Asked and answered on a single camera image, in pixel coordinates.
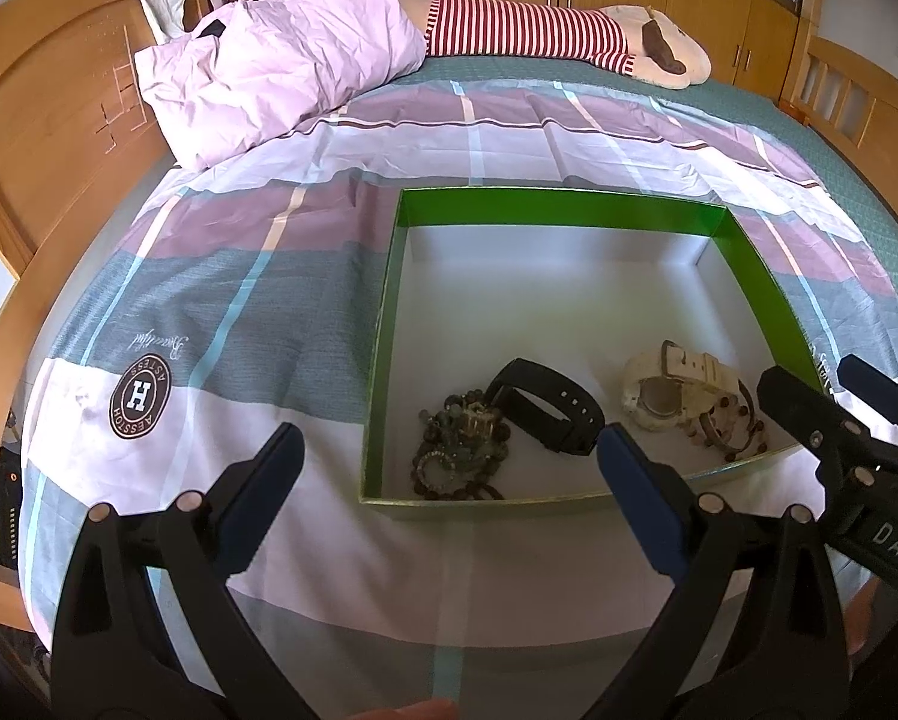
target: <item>printed logo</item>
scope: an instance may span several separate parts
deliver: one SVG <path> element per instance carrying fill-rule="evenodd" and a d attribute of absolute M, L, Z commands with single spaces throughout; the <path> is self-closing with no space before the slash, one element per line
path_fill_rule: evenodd
<path fill-rule="evenodd" d="M 140 352 L 150 346 L 160 346 L 163 349 L 169 349 L 169 360 L 178 360 L 179 352 L 182 351 L 183 346 L 186 346 L 186 341 L 188 341 L 188 336 L 157 336 L 155 328 L 153 328 L 148 333 L 136 333 L 127 350 Z"/>
<path fill-rule="evenodd" d="M 859 536 L 861 541 L 869 543 L 870 551 L 898 568 L 898 522 L 879 512 L 871 512 L 863 518 Z"/>
<path fill-rule="evenodd" d="M 119 379 L 109 401 L 109 424 L 121 439 L 138 439 L 159 421 L 172 391 L 169 363 L 157 354 L 140 357 Z"/>

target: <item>wooden bed frame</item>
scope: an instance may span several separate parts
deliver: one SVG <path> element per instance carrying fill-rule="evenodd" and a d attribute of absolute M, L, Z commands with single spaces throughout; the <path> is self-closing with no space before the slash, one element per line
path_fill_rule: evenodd
<path fill-rule="evenodd" d="M 209 10 L 186 0 L 187 28 Z M 16 283 L 0 310 L 0 443 L 33 343 L 92 239 L 168 151 L 136 88 L 154 43 L 139 0 L 0 6 L 0 257 Z M 0 566 L 0 623 L 30 629 Z"/>
<path fill-rule="evenodd" d="M 898 215 L 898 81 L 815 35 L 803 2 L 783 91 Z M 187 0 L 191 28 L 206 0 Z M 0 7 L 0 442 L 26 360 L 68 276 L 121 199 L 168 151 L 139 98 L 133 52 L 153 43 L 139 0 L 10 0 Z M 31 630 L 0 567 L 0 622 Z"/>

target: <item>finger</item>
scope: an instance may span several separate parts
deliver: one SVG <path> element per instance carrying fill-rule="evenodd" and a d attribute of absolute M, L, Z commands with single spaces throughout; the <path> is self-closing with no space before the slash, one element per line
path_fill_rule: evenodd
<path fill-rule="evenodd" d="M 433 698 L 396 709 L 399 720 L 459 720 L 459 707 L 447 698 Z"/>
<path fill-rule="evenodd" d="M 449 699 L 436 698 L 402 709 L 373 709 L 349 720 L 459 720 L 459 708 Z"/>

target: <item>white watch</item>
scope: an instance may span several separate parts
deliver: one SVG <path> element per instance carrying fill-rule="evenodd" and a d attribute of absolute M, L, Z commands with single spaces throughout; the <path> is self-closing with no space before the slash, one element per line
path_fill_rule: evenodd
<path fill-rule="evenodd" d="M 623 410 L 646 430 L 676 427 L 707 413 L 721 397 L 739 394 L 739 374 L 733 368 L 673 341 L 664 341 L 659 351 L 636 355 L 623 371 Z"/>

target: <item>green bedsheet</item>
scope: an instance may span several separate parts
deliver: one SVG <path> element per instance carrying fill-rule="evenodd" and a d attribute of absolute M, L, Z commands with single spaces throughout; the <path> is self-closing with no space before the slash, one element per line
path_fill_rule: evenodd
<path fill-rule="evenodd" d="M 681 103 L 737 124 L 750 124 L 795 148 L 822 178 L 828 191 L 849 214 L 869 242 L 898 293 L 898 222 L 882 201 L 856 175 L 840 154 L 809 127 L 802 127 L 770 103 L 718 81 L 707 81 L 681 92 L 649 86 L 625 76 L 600 70 L 585 62 L 567 59 L 534 59 L 513 56 L 453 56 L 427 59 L 422 69 L 395 81 L 480 81 L 491 79 L 553 80 L 619 89 Z"/>

